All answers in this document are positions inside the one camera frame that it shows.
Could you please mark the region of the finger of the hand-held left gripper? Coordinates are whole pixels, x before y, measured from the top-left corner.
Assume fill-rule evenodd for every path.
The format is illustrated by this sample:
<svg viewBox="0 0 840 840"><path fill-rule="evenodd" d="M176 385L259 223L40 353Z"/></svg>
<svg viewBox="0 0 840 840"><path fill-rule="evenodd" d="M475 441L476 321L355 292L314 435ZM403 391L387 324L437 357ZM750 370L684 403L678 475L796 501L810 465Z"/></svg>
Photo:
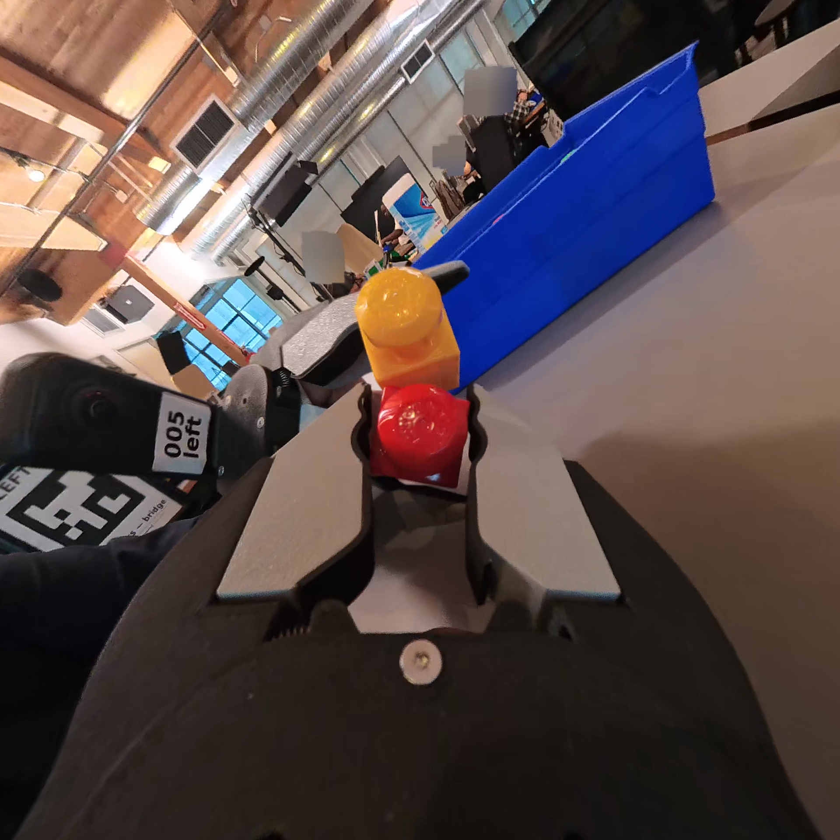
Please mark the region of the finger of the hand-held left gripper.
<svg viewBox="0 0 840 840"><path fill-rule="evenodd" d="M434 279L442 296L469 277L469 268L462 260L449 261L420 271ZM282 339L281 367L299 380L314 383L317 378L321 378L330 381L335 373L316 374L316 370L330 367L333 361L337 361L342 369L341 345L350 342L350 361L354 361L360 353L365 352L354 314L354 305L359 293L360 291L349 294L325 305L293 335Z"/></svg>

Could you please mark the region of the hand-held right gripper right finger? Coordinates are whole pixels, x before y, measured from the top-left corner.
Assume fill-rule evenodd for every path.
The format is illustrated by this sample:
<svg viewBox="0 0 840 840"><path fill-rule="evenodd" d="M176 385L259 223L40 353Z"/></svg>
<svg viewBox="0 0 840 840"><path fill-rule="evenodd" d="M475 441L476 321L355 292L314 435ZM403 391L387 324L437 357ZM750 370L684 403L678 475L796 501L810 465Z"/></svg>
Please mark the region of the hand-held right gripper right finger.
<svg viewBox="0 0 840 840"><path fill-rule="evenodd" d="M479 607L517 604L544 629L562 603L613 605L622 590L560 450L469 385L465 571Z"/></svg>

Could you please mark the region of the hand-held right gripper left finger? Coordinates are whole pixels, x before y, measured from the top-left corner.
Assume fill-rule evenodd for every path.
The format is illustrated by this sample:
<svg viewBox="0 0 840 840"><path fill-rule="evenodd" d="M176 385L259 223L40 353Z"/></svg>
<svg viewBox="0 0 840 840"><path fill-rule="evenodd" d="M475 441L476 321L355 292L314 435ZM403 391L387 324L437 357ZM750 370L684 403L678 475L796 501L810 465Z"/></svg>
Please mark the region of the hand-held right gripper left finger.
<svg viewBox="0 0 840 840"><path fill-rule="evenodd" d="M364 444L371 388L358 383L271 459L217 588L220 601L298 595L359 548L372 528Z"/></svg>

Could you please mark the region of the yellow single-stud block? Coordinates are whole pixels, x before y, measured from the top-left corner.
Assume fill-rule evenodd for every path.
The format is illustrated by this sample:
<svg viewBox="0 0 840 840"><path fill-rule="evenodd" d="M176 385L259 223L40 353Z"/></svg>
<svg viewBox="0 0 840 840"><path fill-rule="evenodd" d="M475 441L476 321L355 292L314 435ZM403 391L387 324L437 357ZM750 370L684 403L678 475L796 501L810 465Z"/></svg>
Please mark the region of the yellow single-stud block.
<svg viewBox="0 0 840 840"><path fill-rule="evenodd" d="M457 388L459 346L432 277L412 267L385 269L364 284L354 314L378 385Z"/></svg>

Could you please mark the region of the red single-stud block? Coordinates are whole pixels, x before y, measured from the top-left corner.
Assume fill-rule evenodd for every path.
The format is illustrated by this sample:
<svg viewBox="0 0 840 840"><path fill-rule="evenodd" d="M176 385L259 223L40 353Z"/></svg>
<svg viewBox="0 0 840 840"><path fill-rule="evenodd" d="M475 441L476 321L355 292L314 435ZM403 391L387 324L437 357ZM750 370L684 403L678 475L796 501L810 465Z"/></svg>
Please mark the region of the red single-stud block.
<svg viewBox="0 0 840 840"><path fill-rule="evenodd" d="M386 386L371 428L373 477L456 491L469 402L429 384Z"/></svg>

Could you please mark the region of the blue plastic bin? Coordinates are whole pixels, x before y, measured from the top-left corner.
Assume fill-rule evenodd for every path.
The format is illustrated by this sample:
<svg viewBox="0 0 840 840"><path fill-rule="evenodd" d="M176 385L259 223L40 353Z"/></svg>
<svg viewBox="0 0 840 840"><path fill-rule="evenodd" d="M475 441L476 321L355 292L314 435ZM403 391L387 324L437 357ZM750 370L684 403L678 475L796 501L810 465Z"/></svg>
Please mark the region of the blue plastic bin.
<svg viewBox="0 0 840 840"><path fill-rule="evenodd" d="M455 392L712 202L696 48L565 121L417 261L469 268L443 295Z"/></svg>

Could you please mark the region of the person's left forearm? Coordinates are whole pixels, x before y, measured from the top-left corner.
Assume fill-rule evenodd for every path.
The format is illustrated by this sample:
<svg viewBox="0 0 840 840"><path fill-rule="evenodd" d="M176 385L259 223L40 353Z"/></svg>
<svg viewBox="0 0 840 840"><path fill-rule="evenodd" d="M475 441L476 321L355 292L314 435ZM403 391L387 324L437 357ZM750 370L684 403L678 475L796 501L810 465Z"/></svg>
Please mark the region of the person's left forearm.
<svg viewBox="0 0 840 840"><path fill-rule="evenodd" d="M200 522L1 561L1 838L49 777L92 667L156 566Z"/></svg>

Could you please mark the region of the large window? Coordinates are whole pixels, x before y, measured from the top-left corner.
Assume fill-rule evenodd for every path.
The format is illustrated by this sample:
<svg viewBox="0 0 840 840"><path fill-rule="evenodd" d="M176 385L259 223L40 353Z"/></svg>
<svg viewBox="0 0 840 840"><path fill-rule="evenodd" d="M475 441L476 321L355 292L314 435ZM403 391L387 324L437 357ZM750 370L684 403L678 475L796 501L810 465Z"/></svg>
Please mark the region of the large window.
<svg viewBox="0 0 840 840"><path fill-rule="evenodd" d="M203 286L191 303L247 356L261 349L271 331L283 323L283 311L279 311L261 289L242 277ZM159 339L168 332L181 334L188 361L196 364L212 386L221 392L231 377L224 369L229 357L214 346L202 330L183 318L171 319L154 337Z"/></svg>

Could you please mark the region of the blue white wipes canister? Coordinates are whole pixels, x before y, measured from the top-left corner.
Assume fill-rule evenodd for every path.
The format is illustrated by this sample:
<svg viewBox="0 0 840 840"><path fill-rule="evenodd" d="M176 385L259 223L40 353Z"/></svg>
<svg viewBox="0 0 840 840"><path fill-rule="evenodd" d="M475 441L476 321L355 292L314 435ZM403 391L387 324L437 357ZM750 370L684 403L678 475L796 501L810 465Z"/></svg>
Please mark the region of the blue white wipes canister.
<svg viewBox="0 0 840 840"><path fill-rule="evenodd" d="M420 256L425 255L448 232L445 220L409 173L385 192L383 203L394 217L395 225L409 237Z"/></svg>

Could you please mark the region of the white air vent grille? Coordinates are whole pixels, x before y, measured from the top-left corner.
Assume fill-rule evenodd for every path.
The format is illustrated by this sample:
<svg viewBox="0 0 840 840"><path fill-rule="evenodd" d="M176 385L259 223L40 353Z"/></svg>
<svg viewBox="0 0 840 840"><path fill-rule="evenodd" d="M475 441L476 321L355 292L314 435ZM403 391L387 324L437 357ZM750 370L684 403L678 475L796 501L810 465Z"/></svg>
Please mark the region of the white air vent grille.
<svg viewBox="0 0 840 840"><path fill-rule="evenodd" d="M242 127L230 108L211 94L170 142L170 149L191 172L200 175Z"/></svg>

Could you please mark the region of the large black screen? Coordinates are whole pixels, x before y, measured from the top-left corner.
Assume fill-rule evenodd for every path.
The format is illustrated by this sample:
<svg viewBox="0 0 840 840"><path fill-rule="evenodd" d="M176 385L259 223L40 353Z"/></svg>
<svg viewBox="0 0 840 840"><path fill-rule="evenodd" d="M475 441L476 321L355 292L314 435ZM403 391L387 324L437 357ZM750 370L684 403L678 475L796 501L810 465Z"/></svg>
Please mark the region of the large black screen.
<svg viewBox="0 0 840 840"><path fill-rule="evenodd" d="M509 50L565 121L697 42L694 1L552 1Z"/></svg>

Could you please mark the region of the silver ventilation duct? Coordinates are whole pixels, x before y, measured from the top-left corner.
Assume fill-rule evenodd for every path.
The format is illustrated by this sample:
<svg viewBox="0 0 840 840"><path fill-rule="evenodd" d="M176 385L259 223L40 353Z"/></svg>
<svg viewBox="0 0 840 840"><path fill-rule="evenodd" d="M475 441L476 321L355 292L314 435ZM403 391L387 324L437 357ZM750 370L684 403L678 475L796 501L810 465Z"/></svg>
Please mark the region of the silver ventilation duct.
<svg viewBox="0 0 840 840"><path fill-rule="evenodd" d="M364 101L459 16L472 16L484 2L391 2L368 25L303 103L290 115L182 242L194 257L221 259L249 222L248 209L287 157L306 160L361 108Z"/></svg>
<svg viewBox="0 0 840 840"><path fill-rule="evenodd" d="M280 107L313 72L320 59L362 16L370 2L316 2L277 41L240 82L220 110L234 121L201 164L173 164L149 199L134 214L143 226L163 235L175 230L273 119Z"/></svg>

